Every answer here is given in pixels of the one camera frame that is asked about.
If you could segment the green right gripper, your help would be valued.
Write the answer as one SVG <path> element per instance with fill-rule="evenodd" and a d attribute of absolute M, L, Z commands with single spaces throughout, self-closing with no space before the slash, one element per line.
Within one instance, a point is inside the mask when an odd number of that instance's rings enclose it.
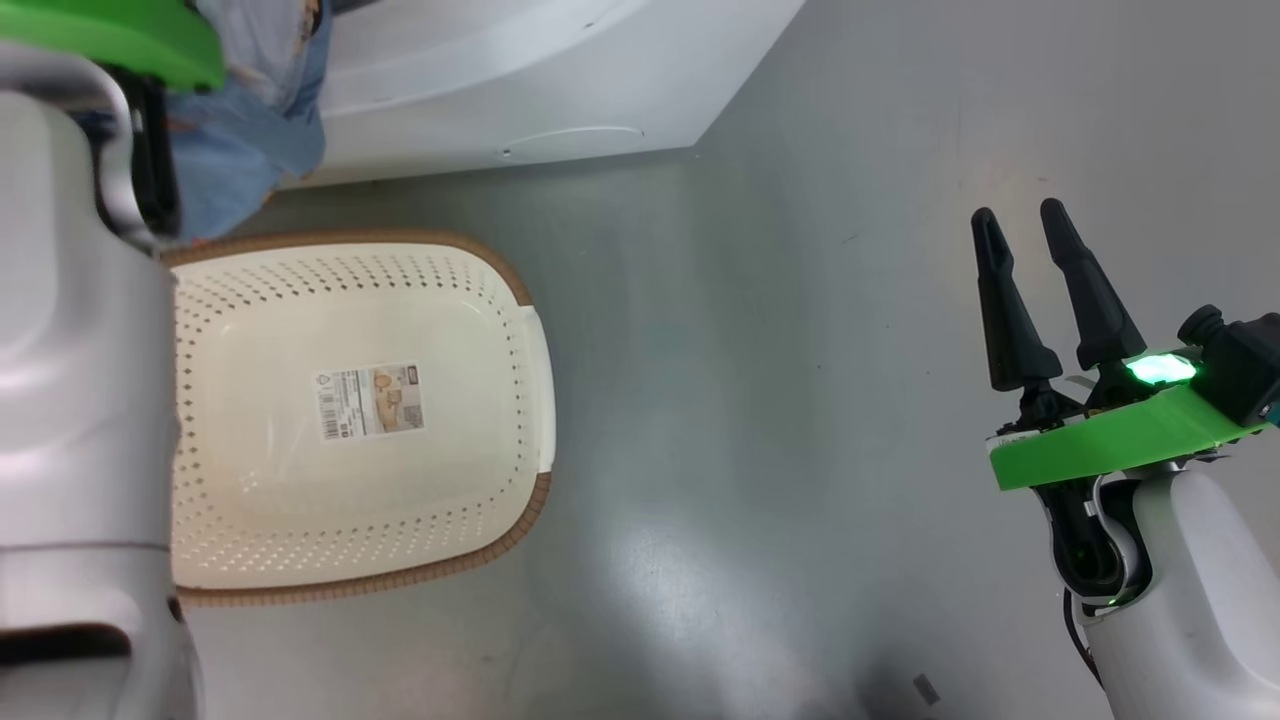
<path fill-rule="evenodd" d="M 1080 368 L 1088 372 L 1146 352 L 1146 340 L 1065 205 L 1046 199 L 1039 209 L 1050 256 L 1068 287 Z M 977 209 L 970 227 L 991 387 L 1009 392 L 1060 377 L 1059 356 L 1041 341 L 1018 290 L 1012 251 L 995 213 Z M 1270 407 L 1240 425 L 1202 398 L 1190 387 L 1201 364 L 1188 350 L 1139 357 L 1126 369 L 1153 396 L 1052 430 L 989 438 L 986 446 L 1000 489 L 1105 477 L 1204 454 L 1271 424 Z"/>

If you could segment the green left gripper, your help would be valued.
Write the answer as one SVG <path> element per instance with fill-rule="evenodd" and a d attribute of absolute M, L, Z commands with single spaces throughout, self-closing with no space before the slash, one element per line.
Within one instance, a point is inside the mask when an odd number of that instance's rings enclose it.
<path fill-rule="evenodd" d="M 220 38 L 195 0 L 0 0 L 0 41 L 150 76 L 180 92 L 225 79 Z"/>

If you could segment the blue cartoon print garment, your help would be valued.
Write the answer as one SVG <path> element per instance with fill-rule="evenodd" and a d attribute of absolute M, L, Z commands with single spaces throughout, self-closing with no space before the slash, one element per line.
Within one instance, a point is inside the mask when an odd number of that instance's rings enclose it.
<path fill-rule="evenodd" d="M 227 77 L 219 90 L 166 100 L 183 245 L 221 238 L 282 182 L 320 167 L 334 17 L 332 0 L 195 0 L 195 8 L 220 40 Z"/>

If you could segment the white front-load washing machine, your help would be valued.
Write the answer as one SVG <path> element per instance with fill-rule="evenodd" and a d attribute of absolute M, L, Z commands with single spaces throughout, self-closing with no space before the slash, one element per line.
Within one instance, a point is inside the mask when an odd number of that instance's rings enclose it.
<path fill-rule="evenodd" d="M 805 0 L 334 0 L 306 187 L 498 167 L 509 141 L 625 126 L 695 145 Z"/>

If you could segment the paper basket label sticker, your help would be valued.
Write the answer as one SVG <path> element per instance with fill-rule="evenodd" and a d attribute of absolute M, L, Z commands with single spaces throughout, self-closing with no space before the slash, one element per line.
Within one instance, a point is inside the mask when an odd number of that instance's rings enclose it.
<path fill-rule="evenodd" d="M 415 363 L 320 372 L 311 378 L 311 389 L 326 442 L 425 428 L 422 382 Z"/>

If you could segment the round white filter cover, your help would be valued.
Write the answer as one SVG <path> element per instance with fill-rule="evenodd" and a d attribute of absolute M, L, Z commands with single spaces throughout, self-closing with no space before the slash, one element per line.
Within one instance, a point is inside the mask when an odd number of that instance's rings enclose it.
<path fill-rule="evenodd" d="M 645 133 L 625 126 L 585 126 L 550 131 L 504 143 L 495 156 L 503 163 L 531 165 L 608 158 L 646 149 Z"/>

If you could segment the white basket with brown rim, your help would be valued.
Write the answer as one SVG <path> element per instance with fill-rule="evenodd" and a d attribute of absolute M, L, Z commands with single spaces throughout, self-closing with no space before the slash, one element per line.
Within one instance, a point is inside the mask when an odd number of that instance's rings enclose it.
<path fill-rule="evenodd" d="M 540 518 L 556 461 L 541 318 L 444 231 L 224 240 L 175 277 L 173 562 L 189 606 L 335 600 L 480 568 Z M 415 363 L 425 428 L 320 436 L 311 378 Z"/>

